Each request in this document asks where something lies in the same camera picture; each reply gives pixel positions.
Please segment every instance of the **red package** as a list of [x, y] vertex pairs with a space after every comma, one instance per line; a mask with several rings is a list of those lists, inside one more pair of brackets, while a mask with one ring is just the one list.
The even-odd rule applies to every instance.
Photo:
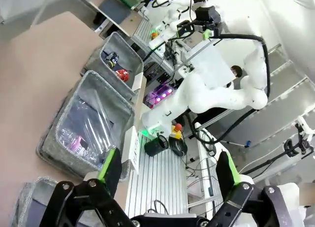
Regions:
[[125, 69], [120, 69], [116, 71], [116, 74], [118, 77], [120, 77], [121, 80], [123, 80], [124, 82], [128, 81], [129, 79], [129, 73], [127, 70]]

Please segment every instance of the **black cylinder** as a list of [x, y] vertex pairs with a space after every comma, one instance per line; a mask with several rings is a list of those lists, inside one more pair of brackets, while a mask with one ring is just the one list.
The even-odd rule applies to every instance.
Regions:
[[165, 151], [167, 148], [168, 141], [162, 135], [159, 135], [157, 138], [144, 144], [144, 150], [150, 157], [154, 157], [158, 153]]

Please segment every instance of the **white wall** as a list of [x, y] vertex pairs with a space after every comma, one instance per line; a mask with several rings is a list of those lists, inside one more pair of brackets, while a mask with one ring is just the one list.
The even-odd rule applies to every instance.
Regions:
[[[257, 29], [257, 34], [261, 34], [267, 42], [268, 49], [279, 44], [279, 38], [275, 27], [266, 14], [264, 5], [261, 0], [213, 0], [221, 10], [220, 14], [224, 19], [239, 21], [241, 19], [249, 19]], [[149, 18], [152, 23], [157, 24], [164, 18], [169, 8], [177, 9], [178, 5], [169, 7], [150, 8]], [[243, 60], [254, 49], [251, 41], [247, 40], [225, 40], [217, 45], [222, 56], [228, 65], [243, 66]]]
[[315, 79], [314, 0], [262, 0], [291, 59]]

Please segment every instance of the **screw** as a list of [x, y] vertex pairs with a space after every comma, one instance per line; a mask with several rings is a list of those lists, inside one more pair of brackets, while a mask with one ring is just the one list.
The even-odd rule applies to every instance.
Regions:
[[64, 189], [64, 190], [67, 190], [68, 188], [70, 188], [70, 185], [69, 185], [69, 184], [64, 184], [64, 185], [63, 185], [63, 189]]
[[96, 182], [95, 182], [95, 181], [91, 181], [91, 182], [89, 182], [89, 185], [90, 185], [92, 188], [94, 188], [94, 187], [96, 186]]
[[250, 189], [250, 186], [248, 184], [243, 184], [243, 189], [248, 190]]
[[207, 221], [203, 221], [203, 222], [201, 222], [200, 226], [201, 227], [206, 227], [208, 225], [208, 223], [209, 222], [207, 222]]
[[132, 223], [135, 227], [140, 227], [140, 223], [138, 221], [132, 221]]
[[273, 188], [268, 188], [268, 192], [273, 194], [275, 192], [275, 190]]

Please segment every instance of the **gray basket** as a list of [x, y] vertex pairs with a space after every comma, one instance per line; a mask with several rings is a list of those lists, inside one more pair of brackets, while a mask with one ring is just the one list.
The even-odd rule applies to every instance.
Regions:
[[[37, 225], [42, 211], [47, 206], [57, 182], [48, 177], [39, 178], [34, 183], [25, 183], [15, 205], [11, 227]], [[85, 211], [80, 223], [88, 227], [103, 226], [95, 211]]]
[[[102, 51], [105, 51], [107, 54], [114, 51], [119, 55], [118, 64], [129, 72], [129, 80], [127, 82], [123, 82], [104, 63], [101, 58]], [[132, 91], [132, 86], [135, 76], [143, 73], [143, 61], [117, 32], [113, 32], [106, 39], [105, 44], [93, 52], [84, 70], [93, 70], [99, 73], [120, 95], [126, 100], [130, 100], [136, 95], [136, 92]]]
[[[106, 113], [115, 124], [121, 125], [121, 134], [117, 134], [120, 139], [118, 147], [123, 153], [125, 132], [134, 123], [134, 110], [131, 105], [118, 94], [99, 74], [88, 71], [76, 87], [65, 99], [62, 108], [54, 119], [49, 132], [44, 136], [36, 149], [36, 153], [45, 161], [76, 177], [84, 178], [89, 172], [98, 171], [99, 168], [77, 156], [68, 150], [58, 139], [59, 128], [64, 123], [70, 112], [76, 97], [84, 97], [84, 101], [89, 102], [86, 90], [95, 89], [102, 104], [106, 105]], [[123, 170], [120, 181], [125, 181], [130, 172], [130, 161], [123, 163]]]

